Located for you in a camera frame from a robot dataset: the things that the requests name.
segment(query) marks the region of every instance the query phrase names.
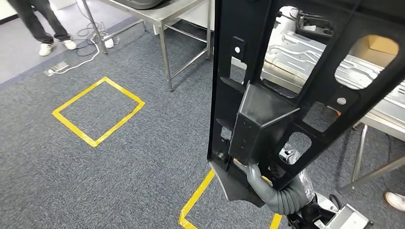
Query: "floor marking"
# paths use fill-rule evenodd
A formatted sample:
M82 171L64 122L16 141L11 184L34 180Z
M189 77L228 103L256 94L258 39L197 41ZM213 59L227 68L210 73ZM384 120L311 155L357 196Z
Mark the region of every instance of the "floor marking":
M135 107L135 109L130 114L128 114L123 119L121 119L121 121L119 121L117 124L115 124L115 126L113 126L111 129L109 129L103 135L101 135L101 137L99 137L97 140L93 140L88 135L83 133L83 131L81 131L79 128L77 128L77 126L73 125L73 123L71 123L69 120L67 120L63 115L61 115L60 112L63 109L65 109L67 106L72 104L74 101L78 100L80 97L85 95L87 92L93 90L95 87L100 85L102 82L106 82L106 83L110 84L111 86L113 86L117 90L124 93L129 98L135 100L138 103L138 106ZM114 131L116 131L118 128L120 128L126 121L128 121L128 119L130 119L136 112L138 112L143 107L144 104L145 104L145 102L143 102L141 99L139 99L136 95L132 94L131 92L127 91L125 88L123 88L120 85L116 84L115 82L110 80L108 77L104 77L101 80L97 81L95 84L91 85L90 87L88 87L87 89L82 91L81 93L79 93L78 95L76 95L75 97L73 97L72 99L70 99L69 101L67 101L62 106L58 107L56 110L54 110L52 112L52 114L59 121L61 121L61 123L63 123L67 128L69 128L71 131L73 131L73 133L75 133L77 136L79 136L79 138L83 139L85 142L87 142L92 147L96 147L104 139L106 139L108 136L110 136Z
M197 188L197 190L193 193L191 198L187 201L186 205L184 205L183 209L180 211L180 218L179 218L179 224L182 225L185 229L197 229L192 223L190 223L187 219L186 216L191 210L191 208L194 206L194 204L197 202L197 200L200 198L200 196L203 194L203 192L207 189L208 185L211 183L215 176L215 173L212 169L210 169L210 172L208 172L207 176L205 176L203 182L200 184L200 186ZM281 215L275 214L273 217L273 220L271 221L270 228L269 229L278 229L278 226L280 225L281 221Z
M273 220L271 221L269 229L278 229L282 216L279 214L275 214Z
M205 191L208 185L211 183L215 176L215 173L212 169L207 174L203 182L200 184L198 189L193 193L189 201L187 201L186 205L184 205L183 209L180 212L179 224L182 225L185 229L197 229L192 223L186 220L186 215L189 213L190 209L194 206L197 200L200 198L201 194Z

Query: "white sneaker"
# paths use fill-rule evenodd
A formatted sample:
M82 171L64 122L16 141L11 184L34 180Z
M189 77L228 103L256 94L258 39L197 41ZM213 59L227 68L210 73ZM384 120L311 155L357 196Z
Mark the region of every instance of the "white sneaker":
M400 211L405 211L405 196L393 192L386 192L384 198L392 207Z
M75 43L74 41L72 41L72 40L66 40L66 41L63 41L62 43L63 43L63 44L66 46L66 48L69 49L69 50L76 49L76 47L77 47L76 43Z
M39 50L39 55L40 56L47 56L52 52L52 49L55 47L55 42L52 44L46 44L42 43L41 44L41 49Z

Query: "gray carpet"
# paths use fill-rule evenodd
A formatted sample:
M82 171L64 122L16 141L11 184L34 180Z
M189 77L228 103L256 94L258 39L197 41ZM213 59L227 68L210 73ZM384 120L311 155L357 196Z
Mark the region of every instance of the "gray carpet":
M176 26L204 37L187 23ZM212 61L200 58L177 76L176 90L169 93L159 38L150 31L140 26L125 32L109 55L64 75L49 77L42 71L87 58L63 52L0 84L0 228L181 228L180 210L209 171ZM204 47L174 31L166 36L173 70ZM52 111L105 76L145 105L91 147ZM135 105L105 84L62 113L97 138ZM310 165L317 191L336 194L336 187L349 181L360 134L347 132ZM390 142L390 158L403 154L403 142L369 130L362 173L387 161ZM295 145L305 147L299 141ZM403 174L404 168L388 174L386 185L403 192ZM375 221L376 228L403 228L404 213L384 203L385 190L380 178L338 196ZM266 229L272 217L266 207L227 202L216 179L187 215L199 229ZM285 219L280 228L288 228Z

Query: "gray corrugated hose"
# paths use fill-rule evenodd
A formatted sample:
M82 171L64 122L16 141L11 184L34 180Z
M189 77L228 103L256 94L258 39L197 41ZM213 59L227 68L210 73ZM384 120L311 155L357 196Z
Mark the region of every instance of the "gray corrugated hose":
M306 195L306 189L299 177L295 177L284 189L277 191L263 178L257 164L249 165L246 169L247 181L257 195L275 213L289 215L300 210L312 199Z

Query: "person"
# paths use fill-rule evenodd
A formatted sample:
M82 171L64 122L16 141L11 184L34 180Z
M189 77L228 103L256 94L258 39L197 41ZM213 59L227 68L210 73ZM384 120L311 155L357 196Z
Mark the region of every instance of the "person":
M53 41L53 37L43 29L39 19L34 14L32 6L49 22L55 31L54 37L56 39L61 41L66 48L70 50L76 48L76 43L70 39L66 29L53 13L49 0L8 0L8 2L15 11L17 11L19 18L21 18L22 22L24 22L25 26L30 30L33 37L41 42L39 51L41 56L49 55L55 47L55 42Z
M384 193L384 199L392 207L400 211L405 211L405 196L394 192L386 192Z

